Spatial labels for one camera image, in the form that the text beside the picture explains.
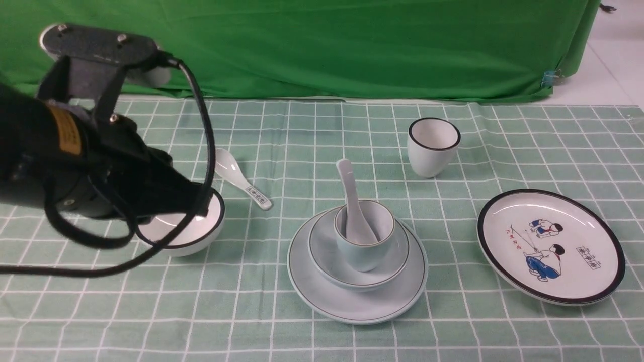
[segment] black cable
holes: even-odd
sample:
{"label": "black cable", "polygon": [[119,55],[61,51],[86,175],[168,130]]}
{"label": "black cable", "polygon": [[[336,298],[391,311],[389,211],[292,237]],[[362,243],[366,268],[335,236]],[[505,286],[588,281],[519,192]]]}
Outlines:
{"label": "black cable", "polygon": [[[33,267],[33,266],[22,266],[22,265],[0,265],[0,274],[27,274],[27,275],[47,275],[47,276],[66,276],[71,278],[100,278],[104,276],[111,276],[115,274],[120,274],[122,272],[128,271],[132,268],[138,267],[139,265],[145,263],[146,261],[152,259],[157,255],[164,247],[168,246],[184,229],[188,226],[188,223],[197,215],[199,209],[201,208],[200,202],[202,200],[208,200],[212,193],[211,185],[214,180],[214,165],[215,165],[215,143],[214,143],[214,133],[213,125],[208,116],[208,107],[205,105],[204,96],[197,84],[197,81],[185,63],[177,58],[174,58],[169,53],[165,54],[167,64],[172,68],[179,69],[185,75],[190,88],[192,89],[195,101],[199,108],[199,113],[202,117],[202,123],[204,125],[204,133],[206,138],[206,143],[208,147],[208,159],[207,159],[207,170],[205,175],[205,180],[203,186],[200,188],[199,193],[194,201],[194,204],[190,210],[185,214],[184,218],[176,225],[176,227],[165,235],[161,240],[157,242],[150,242],[145,236],[142,235],[138,225],[136,226],[136,235],[144,241],[148,241],[153,246],[149,250],[146,250],[136,258],[129,260],[123,264],[116,265],[114,267],[108,267],[104,269],[64,269],[56,267]],[[125,219],[127,212],[120,208],[117,208],[117,212],[121,213]]]}
{"label": "black cable", "polygon": [[61,212],[56,207],[55,200],[53,199],[55,189],[55,181],[53,179],[49,179],[45,182],[44,213],[47,216],[47,220],[49,220],[49,223],[61,235],[74,240],[85,247],[91,247],[93,249],[120,249],[127,246],[137,230],[136,217],[131,212],[125,201],[123,201],[116,191],[107,185],[101,177],[88,175],[88,180],[90,181],[90,184],[94,186],[96,192],[98,192],[103,199],[107,200],[112,207],[116,209],[117,213],[123,217],[128,225],[127,235],[117,238],[106,238],[88,233],[67,221],[67,219],[62,217]]}

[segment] checkered tablecloth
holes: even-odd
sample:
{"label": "checkered tablecloth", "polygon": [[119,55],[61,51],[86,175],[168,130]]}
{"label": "checkered tablecloth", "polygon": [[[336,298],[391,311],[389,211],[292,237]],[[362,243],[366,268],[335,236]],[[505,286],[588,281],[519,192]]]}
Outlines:
{"label": "checkered tablecloth", "polygon": [[[122,100],[145,141],[203,180],[205,140],[193,100]],[[274,207],[214,184],[225,228],[207,250],[157,256],[124,274],[74,280],[0,278],[0,361],[640,361],[644,357],[644,112],[628,106],[351,104],[210,101],[218,147]],[[462,132],[436,179],[409,167],[406,132],[419,117]],[[354,163],[362,198],[412,226],[429,257],[421,299],[400,318],[352,327],[312,312],[289,282],[298,228],[341,205],[334,162]],[[476,217],[502,191],[534,187],[597,212],[628,267],[613,296],[588,307],[541,303],[504,282],[477,243]],[[122,234],[118,222],[77,225]],[[99,267],[142,252],[83,249],[38,210],[0,205],[0,262]]]}

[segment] decorated plate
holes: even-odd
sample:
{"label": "decorated plate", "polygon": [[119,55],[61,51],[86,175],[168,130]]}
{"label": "decorated plate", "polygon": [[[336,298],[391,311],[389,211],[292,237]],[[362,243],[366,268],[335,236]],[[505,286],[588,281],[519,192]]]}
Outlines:
{"label": "decorated plate", "polygon": [[624,253],[608,225],[550,191],[517,189],[494,197],[481,210],[477,229],[499,275],[549,303],[596,303],[624,277]]}

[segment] blue shorts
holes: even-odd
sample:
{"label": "blue shorts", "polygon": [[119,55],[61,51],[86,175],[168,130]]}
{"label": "blue shorts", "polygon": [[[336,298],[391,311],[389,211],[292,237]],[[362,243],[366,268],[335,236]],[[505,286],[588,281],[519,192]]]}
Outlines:
{"label": "blue shorts", "polygon": [[542,279],[545,279],[545,278],[555,279],[559,276],[559,273],[556,270],[547,266],[541,260],[535,258],[534,256],[526,256],[526,263],[527,263],[527,267],[529,267],[530,270],[533,270],[539,273],[539,276]]}

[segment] yellow label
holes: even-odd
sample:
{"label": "yellow label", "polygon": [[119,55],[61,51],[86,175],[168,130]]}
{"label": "yellow label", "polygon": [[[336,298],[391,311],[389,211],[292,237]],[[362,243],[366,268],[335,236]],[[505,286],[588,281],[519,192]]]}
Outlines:
{"label": "yellow label", "polygon": [[69,112],[62,108],[47,105],[58,124],[58,137],[61,150],[72,155],[81,154],[81,134]]}

